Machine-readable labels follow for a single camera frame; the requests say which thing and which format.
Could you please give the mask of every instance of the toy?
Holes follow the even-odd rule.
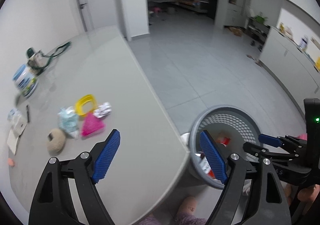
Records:
[[[63,148],[66,142],[66,135],[62,130],[54,128],[50,131],[48,139],[49,141],[47,141],[47,150],[57,153]]]
[[[14,167],[14,161],[11,158],[8,158],[8,165]]]
[[[80,117],[85,117],[87,115],[87,113],[83,112],[83,106],[87,103],[91,102],[92,103],[92,108],[89,110],[89,112],[93,112],[95,109],[98,108],[97,106],[97,101],[95,99],[95,97],[91,94],[86,95],[84,97],[82,97],[81,99],[79,99],[76,102],[75,108],[76,108],[76,113],[80,116]]]
[[[81,135],[87,137],[95,133],[101,132],[104,129],[104,123],[96,118],[91,112],[87,113],[82,124]]]

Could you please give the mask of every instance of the mesh basket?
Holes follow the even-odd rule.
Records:
[[[199,134],[203,130],[208,130],[213,138],[217,137],[220,132],[229,134],[231,140],[228,149],[248,161],[258,161],[257,157],[243,150],[245,142],[260,145],[258,141],[260,130],[252,117],[241,109],[229,105],[215,106],[206,110],[194,123],[188,144],[191,151],[191,161],[197,175],[210,186],[217,189],[223,189],[224,187],[220,181],[205,174],[199,165],[199,154],[202,151],[199,144]]]

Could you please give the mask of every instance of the gray tabletop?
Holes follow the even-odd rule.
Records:
[[[47,136],[57,127],[61,107],[73,106],[86,94],[98,103],[110,102],[112,113],[102,134],[68,138],[56,155],[73,159],[104,141],[113,128],[120,147],[106,177],[96,185],[116,225],[133,224],[149,214],[170,192],[188,162],[188,149],[116,27],[106,27],[71,39],[72,46],[39,77],[30,98],[18,108],[30,107],[31,123],[20,138],[15,167],[10,169],[13,191],[29,211],[42,171],[53,154]],[[70,189],[78,218],[86,223],[73,180]]]

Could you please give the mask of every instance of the label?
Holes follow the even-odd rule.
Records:
[[[28,96],[28,94],[33,90],[36,85],[36,78],[30,72],[26,73],[23,80],[18,84],[18,88],[21,90],[21,93],[24,96]]]
[[[205,174],[209,175],[213,179],[215,179],[214,173],[212,172],[210,165],[207,161],[207,158],[203,158],[202,161],[200,162],[200,167],[202,171],[204,171]]]

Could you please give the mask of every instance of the kitchen counter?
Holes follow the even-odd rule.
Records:
[[[259,59],[304,118],[303,100],[308,97],[320,98],[320,73],[314,61],[274,27],[270,29]]]
[[[29,211],[45,165],[52,156],[74,159],[119,130],[120,147],[98,193],[115,224],[134,224],[149,215],[168,195],[185,170],[189,151],[142,72],[135,56],[115,26],[70,39],[71,48],[54,59],[39,76],[39,84],[18,108],[30,107],[31,122],[20,138],[10,168],[11,187]],[[46,148],[51,129],[58,127],[61,107],[73,106],[86,94],[98,103],[110,102],[112,113],[103,133],[90,138],[67,138],[55,155]],[[87,224],[76,186],[69,179],[79,220]]]

